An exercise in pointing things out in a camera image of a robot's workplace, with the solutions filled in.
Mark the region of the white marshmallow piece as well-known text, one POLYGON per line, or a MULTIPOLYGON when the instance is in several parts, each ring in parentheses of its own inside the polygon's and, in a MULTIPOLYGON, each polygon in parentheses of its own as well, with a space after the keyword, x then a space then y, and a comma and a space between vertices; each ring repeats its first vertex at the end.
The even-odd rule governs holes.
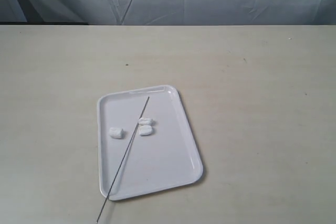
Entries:
POLYGON ((108 134, 113 139, 122 139, 124 130, 123 128, 119 128, 119 127, 111 127, 109 128, 108 134))
POLYGON ((152 125, 153 124, 153 119, 152 118, 144 118, 144 117, 141 117, 139 118, 138 120, 138 124, 139 125, 152 125))
POLYGON ((151 125, 141 125, 139 127, 140 136, 148 136, 153 133, 153 127, 151 125))

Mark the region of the thin metal skewer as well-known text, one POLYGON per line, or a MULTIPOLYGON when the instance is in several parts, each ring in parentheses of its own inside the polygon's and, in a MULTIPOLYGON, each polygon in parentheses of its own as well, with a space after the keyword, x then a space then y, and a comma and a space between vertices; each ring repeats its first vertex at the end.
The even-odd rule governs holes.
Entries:
MULTIPOLYGON (((145 109, 146 109, 146 107, 147 107, 147 104, 148 104, 148 102, 149 102, 149 99, 150 99, 150 97, 148 96, 147 99, 146 99, 146 101, 145 101, 144 107, 143 107, 143 109, 142 109, 142 111, 141 111, 141 113, 140 113, 140 116, 139 116, 138 120, 143 116, 144 111, 145 111, 145 109)), ((114 178, 113 178, 113 180, 112 180, 112 183, 111 183, 111 185, 110 185, 110 188, 109 188, 109 190, 108 190, 108 193, 107 193, 107 195, 106 195, 106 197, 105 197, 105 200, 104 200, 104 202, 103 202, 103 204, 102 204, 102 207, 101 207, 100 212, 99 212, 99 214, 98 214, 98 217, 97 217, 97 219, 96 219, 96 224, 99 223, 99 220, 100 220, 100 218, 101 218, 101 215, 102 215, 102 213, 103 213, 103 210, 104 210, 104 208, 105 208, 105 205, 106 205, 106 203, 107 203, 107 200, 108 200, 109 197, 110 197, 110 194, 111 194, 113 185, 114 185, 114 183, 115 183, 115 181, 116 181, 116 179, 117 179, 117 176, 118 176, 119 171, 120 171, 120 169, 121 169, 121 167, 122 167, 122 165, 123 165, 123 162, 124 162, 124 160, 125 160, 125 158, 126 158, 126 155, 127 155, 127 153, 129 152, 129 149, 131 148, 132 142, 133 142, 133 140, 134 140, 134 138, 135 138, 135 134, 136 134, 136 132, 137 132, 137 130, 138 130, 138 127, 139 127, 138 120, 137 120, 137 123, 136 123, 136 125, 135 125, 135 128, 134 128, 134 130, 133 130, 133 132, 132 132, 132 135, 131 135, 131 138, 130 138, 130 140, 129 140, 129 142, 128 142, 128 145, 127 145, 127 147, 126 147, 126 149, 125 149, 125 151, 124 151, 124 154, 123 154, 123 156, 122 156, 122 159, 121 159, 121 161, 120 161, 120 163, 119 163, 119 166, 118 166, 118 169, 117 169, 117 171, 116 171, 116 173, 115 173, 115 176, 114 176, 114 178)))

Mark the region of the white plastic tray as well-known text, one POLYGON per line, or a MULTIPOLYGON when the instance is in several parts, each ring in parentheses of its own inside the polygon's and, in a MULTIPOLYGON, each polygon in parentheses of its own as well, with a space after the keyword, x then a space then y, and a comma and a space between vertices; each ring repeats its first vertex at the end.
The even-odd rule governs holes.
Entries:
POLYGON ((123 200, 197 182, 203 164, 178 91, 160 85, 107 94, 97 104, 100 192, 106 197, 136 122, 152 118, 153 133, 138 130, 109 199, 123 200), (109 136, 109 128, 123 128, 122 139, 109 136))

